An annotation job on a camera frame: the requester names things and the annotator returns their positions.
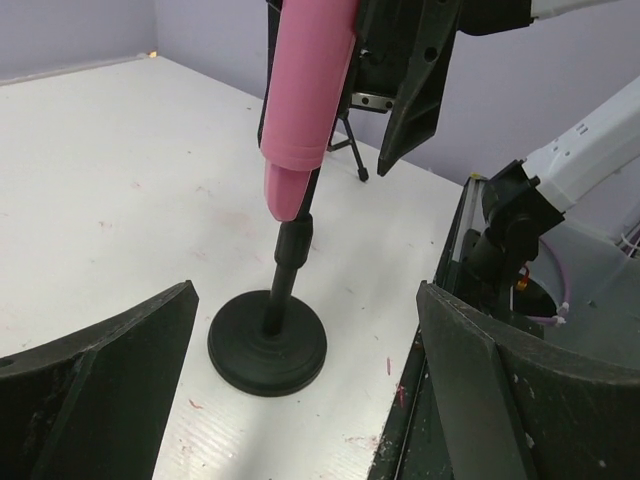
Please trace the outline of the pink toy microphone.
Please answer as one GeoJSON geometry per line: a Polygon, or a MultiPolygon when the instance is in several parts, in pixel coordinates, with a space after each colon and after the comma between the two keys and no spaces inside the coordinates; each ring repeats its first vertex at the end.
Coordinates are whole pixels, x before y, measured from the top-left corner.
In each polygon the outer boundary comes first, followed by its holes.
{"type": "Polygon", "coordinates": [[[356,42],[357,1],[284,1],[260,150],[272,216],[293,220],[323,162],[356,42]]]}

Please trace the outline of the black tripod with round mount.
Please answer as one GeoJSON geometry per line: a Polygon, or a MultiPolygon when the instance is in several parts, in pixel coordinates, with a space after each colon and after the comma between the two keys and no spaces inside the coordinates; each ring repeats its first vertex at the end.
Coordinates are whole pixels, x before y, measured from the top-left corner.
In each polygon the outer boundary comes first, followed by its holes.
{"type": "Polygon", "coordinates": [[[332,129],[332,133],[329,139],[329,143],[327,146],[327,151],[330,153],[336,152],[338,150],[344,149],[344,148],[350,148],[353,158],[355,160],[356,163],[356,171],[357,171],[357,175],[358,178],[361,182],[366,183],[369,180],[369,173],[367,168],[365,167],[363,161],[362,161],[362,157],[361,154],[359,152],[357,143],[356,143],[356,139],[351,127],[351,124],[349,122],[348,119],[348,113],[342,113],[342,114],[338,114],[336,116],[336,119],[334,120],[334,125],[333,125],[333,129],[332,129]],[[336,132],[336,127],[338,122],[341,122],[345,132],[346,132],[346,139],[339,141],[337,143],[333,143],[333,135],[336,132]]]}

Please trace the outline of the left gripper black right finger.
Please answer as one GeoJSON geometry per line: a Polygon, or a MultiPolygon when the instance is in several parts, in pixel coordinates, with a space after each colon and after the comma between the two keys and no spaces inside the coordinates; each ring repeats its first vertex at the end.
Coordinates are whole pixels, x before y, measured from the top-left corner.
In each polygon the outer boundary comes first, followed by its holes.
{"type": "Polygon", "coordinates": [[[638,478],[637,370],[559,348],[427,281],[416,300],[455,478],[638,478]]]}

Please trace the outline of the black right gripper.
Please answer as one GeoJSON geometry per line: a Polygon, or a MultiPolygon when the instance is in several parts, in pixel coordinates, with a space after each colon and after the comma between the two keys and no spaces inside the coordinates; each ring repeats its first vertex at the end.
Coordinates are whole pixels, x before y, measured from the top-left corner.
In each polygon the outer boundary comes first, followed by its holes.
{"type": "MultiPolygon", "coordinates": [[[[267,0],[267,76],[261,145],[282,0],[267,0]]],[[[459,1],[362,1],[349,69],[349,107],[391,116],[377,174],[386,175],[436,132],[461,11],[459,1]]]]}

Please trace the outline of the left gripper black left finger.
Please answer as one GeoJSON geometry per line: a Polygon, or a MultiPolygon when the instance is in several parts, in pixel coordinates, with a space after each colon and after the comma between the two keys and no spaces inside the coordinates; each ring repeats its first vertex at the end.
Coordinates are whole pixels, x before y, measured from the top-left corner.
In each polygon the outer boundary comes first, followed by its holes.
{"type": "Polygon", "coordinates": [[[2,358],[2,478],[152,478],[198,303],[185,281],[2,358]]]}

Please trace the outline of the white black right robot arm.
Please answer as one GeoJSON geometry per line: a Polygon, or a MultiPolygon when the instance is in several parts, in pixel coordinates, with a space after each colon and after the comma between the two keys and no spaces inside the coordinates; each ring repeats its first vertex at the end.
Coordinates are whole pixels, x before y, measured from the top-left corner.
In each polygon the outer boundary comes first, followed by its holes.
{"type": "MultiPolygon", "coordinates": [[[[272,1],[258,140],[265,198],[284,226],[306,218],[338,119],[388,113],[377,172],[436,132],[456,35],[526,28],[579,1],[272,1]]],[[[511,289],[588,192],[639,155],[639,85],[631,82],[550,144],[510,163],[483,191],[485,229],[468,263],[498,295],[511,289]]]]}

